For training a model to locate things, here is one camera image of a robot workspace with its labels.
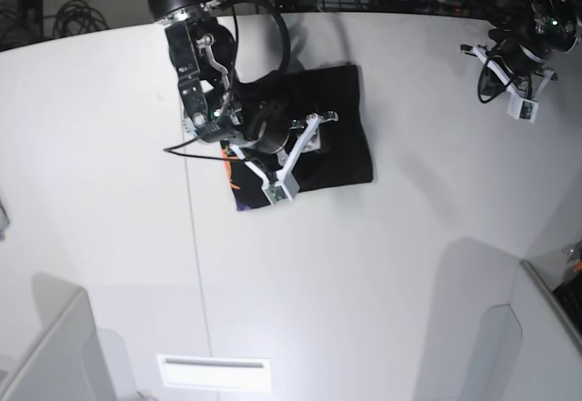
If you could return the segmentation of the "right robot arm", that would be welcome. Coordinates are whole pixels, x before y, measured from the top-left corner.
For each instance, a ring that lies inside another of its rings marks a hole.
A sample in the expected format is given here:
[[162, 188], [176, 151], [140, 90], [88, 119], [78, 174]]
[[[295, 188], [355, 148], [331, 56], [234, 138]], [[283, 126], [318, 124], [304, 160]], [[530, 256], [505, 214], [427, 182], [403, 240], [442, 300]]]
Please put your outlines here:
[[[324, 149], [322, 127], [338, 115], [326, 111], [307, 81], [316, 70], [291, 71], [291, 36], [283, 16], [265, 0], [147, 0], [163, 26], [177, 77], [183, 124], [195, 142], [220, 144], [222, 161], [255, 174], [263, 190], [290, 198], [305, 189], [307, 158]], [[263, 7], [282, 44], [279, 65], [254, 81], [237, 72], [240, 25], [228, 29], [213, 11]]]

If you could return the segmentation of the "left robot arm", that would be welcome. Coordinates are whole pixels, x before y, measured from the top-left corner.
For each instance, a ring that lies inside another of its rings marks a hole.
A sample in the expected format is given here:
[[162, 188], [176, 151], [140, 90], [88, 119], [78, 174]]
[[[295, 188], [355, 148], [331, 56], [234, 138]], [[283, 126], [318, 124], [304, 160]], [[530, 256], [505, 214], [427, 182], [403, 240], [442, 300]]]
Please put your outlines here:
[[468, 0], [493, 26], [494, 42], [485, 51], [477, 80], [477, 97], [483, 104], [511, 86], [525, 87], [533, 97], [532, 77], [554, 53], [566, 53], [581, 38], [581, 0]]

